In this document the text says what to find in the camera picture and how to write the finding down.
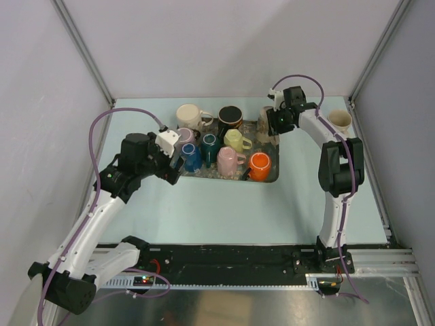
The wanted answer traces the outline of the tall cream seahorse mug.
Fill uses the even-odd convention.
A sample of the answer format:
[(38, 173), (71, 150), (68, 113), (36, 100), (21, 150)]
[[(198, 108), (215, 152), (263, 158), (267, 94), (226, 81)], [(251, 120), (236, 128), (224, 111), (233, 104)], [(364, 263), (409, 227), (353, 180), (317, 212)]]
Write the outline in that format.
[(257, 124), (256, 124), (256, 139), (261, 144), (270, 143), (273, 146), (277, 146), (279, 144), (279, 136), (269, 136), (268, 135), (268, 118), (266, 112), (272, 109), (271, 106), (265, 106), (261, 108)]

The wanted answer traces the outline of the cream coral pattern mug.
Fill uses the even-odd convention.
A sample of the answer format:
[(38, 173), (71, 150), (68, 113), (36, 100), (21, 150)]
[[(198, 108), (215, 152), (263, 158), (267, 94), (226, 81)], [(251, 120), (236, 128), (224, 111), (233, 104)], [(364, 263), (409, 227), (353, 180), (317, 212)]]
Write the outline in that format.
[(335, 109), (328, 114), (328, 120), (339, 132), (349, 136), (349, 128), (353, 122), (350, 113)]

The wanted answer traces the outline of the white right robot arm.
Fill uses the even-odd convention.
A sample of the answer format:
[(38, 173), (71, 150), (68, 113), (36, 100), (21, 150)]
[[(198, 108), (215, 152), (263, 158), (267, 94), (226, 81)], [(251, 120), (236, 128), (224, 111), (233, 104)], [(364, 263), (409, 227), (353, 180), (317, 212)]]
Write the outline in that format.
[(364, 182), (363, 143), (338, 131), (321, 114), (319, 105), (307, 102), (300, 86), (270, 89), (268, 97), (274, 102), (266, 111), (269, 135), (299, 128), (321, 149), (318, 180), (326, 198), (324, 221), (314, 250), (293, 254), (294, 271), (334, 273), (351, 261), (345, 257), (345, 228), (352, 198)]

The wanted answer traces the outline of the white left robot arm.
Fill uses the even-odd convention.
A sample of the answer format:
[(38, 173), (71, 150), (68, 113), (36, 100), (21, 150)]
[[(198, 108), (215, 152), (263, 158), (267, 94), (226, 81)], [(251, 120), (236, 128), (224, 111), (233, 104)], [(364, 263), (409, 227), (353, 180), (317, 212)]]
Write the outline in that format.
[(176, 151), (179, 138), (174, 130), (126, 135), (120, 153), (100, 171), (87, 207), (57, 252), (46, 263), (35, 262), (29, 268), (30, 278), (43, 277), (43, 299), (79, 315), (114, 276), (129, 268), (142, 271), (150, 265), (149, 244), (134, 236), (123, 238), (102, 258), (90, 258), (111, 220), (143, 179), (155, 176), (171, 185), (177, 183), (184, 165)]

